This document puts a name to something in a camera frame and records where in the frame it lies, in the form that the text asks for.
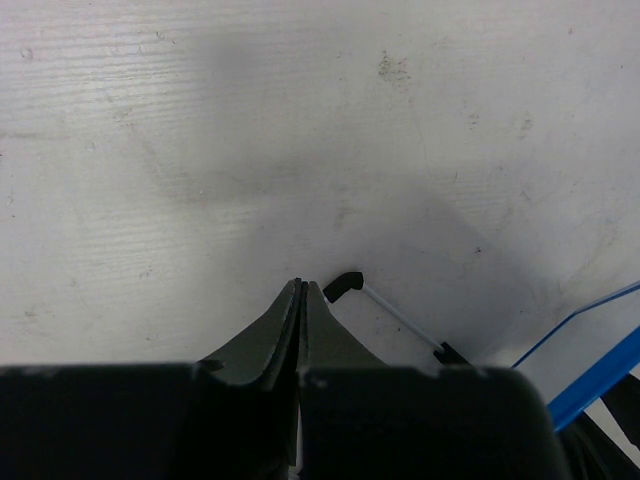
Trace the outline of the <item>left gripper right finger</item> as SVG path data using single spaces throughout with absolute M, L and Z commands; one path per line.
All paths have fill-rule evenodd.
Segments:
M 383 363 L 304 286 L 299 392 L 307 479 L 566 479 L 539 394 L 518 372 Z

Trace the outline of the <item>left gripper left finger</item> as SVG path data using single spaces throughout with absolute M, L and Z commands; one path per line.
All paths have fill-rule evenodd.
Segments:
M 300 283 L 195 362 L 1 370 L 5 479 L 284 479 L 296 461 Z

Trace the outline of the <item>blue framed whiteboard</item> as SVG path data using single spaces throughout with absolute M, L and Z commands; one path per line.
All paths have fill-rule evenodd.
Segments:
M 439 366 L 495 368 L 467 361 L 433 342 Z M 586 416 L 603 399 L 632 442 L 639 439 L 639 287 L 631 284 L 571 313 L 530 347 L 511 369 L 539 394 L 561 445 L 566 479 L 635 479 L 638 468 Z

